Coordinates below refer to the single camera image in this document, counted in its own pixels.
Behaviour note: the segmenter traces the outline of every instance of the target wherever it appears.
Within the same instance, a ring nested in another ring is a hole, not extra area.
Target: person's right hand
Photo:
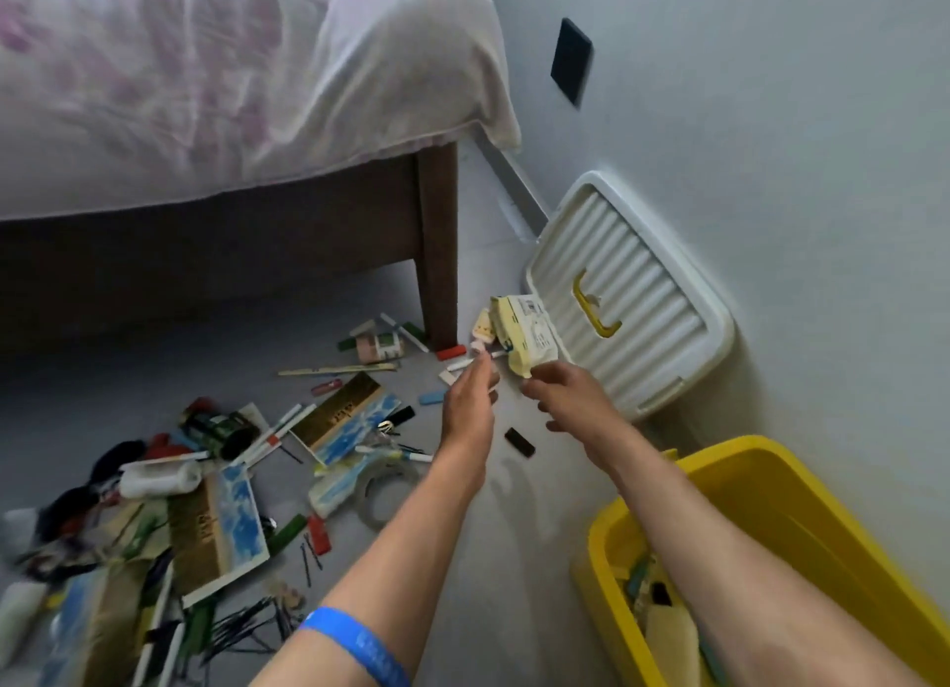
[[[635,431],[600,383],[581,367],[566,362],[539,365],[522,383],[522,393],[553,417],[548,429],[571,434],[584,445],[591,462],[608,473],[621,453],[624,435]]]

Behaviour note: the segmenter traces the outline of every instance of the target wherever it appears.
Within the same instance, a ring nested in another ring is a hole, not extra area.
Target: wall
[[[700,439],[787,444],[950,614],[950,0],[495,2],[543,200],[614,171],[735,316]]]

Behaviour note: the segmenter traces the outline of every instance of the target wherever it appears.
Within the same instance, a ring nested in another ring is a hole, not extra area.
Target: storage bin lid
[[[588,172],[541,233],[526,281],[562,358],[600,380],[620,412],[669,404],[729,352],[729,309],[647,206]]]

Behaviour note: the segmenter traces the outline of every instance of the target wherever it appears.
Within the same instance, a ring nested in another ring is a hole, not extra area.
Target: bed frame
[[[413,259],[434,348],[458,318],[455,144],[184,204],[0,222],[0,351]]]

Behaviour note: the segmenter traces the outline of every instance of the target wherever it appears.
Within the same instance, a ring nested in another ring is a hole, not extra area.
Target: bed
[[[0,0],[0,349],[407,259],[453,345],[473,130],[491,0]]]

